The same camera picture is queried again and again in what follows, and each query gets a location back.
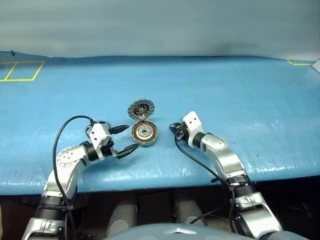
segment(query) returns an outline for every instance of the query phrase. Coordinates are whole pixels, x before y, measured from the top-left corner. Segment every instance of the gray wall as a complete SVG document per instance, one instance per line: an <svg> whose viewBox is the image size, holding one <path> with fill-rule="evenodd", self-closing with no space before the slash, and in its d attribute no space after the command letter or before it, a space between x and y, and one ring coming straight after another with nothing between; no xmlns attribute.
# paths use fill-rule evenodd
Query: gray wall
<svg viewBox="0 0 320 240"><path fill-rule="evenodd" d="M2 0L0 50L316 60L320 0Z"/></svg>

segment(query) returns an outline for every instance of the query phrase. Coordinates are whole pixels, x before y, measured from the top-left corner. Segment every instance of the yellow tape line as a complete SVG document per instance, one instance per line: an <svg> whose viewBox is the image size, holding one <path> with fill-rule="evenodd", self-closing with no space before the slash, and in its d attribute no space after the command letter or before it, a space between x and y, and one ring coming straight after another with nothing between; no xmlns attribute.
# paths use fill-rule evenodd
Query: yellow tape line
<svg viewBox="0 0 320 240"><path fill-rule="evenodd" d="M287 60L292 66L311 66L313 63L294 63L290 60Z"/></svg>
<svg viewBox="0 0 320 240"><path fill-rule="evenodd" d="M9 72L6 74L4 79L0 79L0 82L31 82L34 81L39 74L40 70L44 66L45 62L44 61L6 61L6 62L0 62L1 64L13 64ZM20 79L11 79L9 78L13 70L16 68L18 64L40 64L38 69L36 70L35 74L33 75L32 78L20 78Z"/></svg>

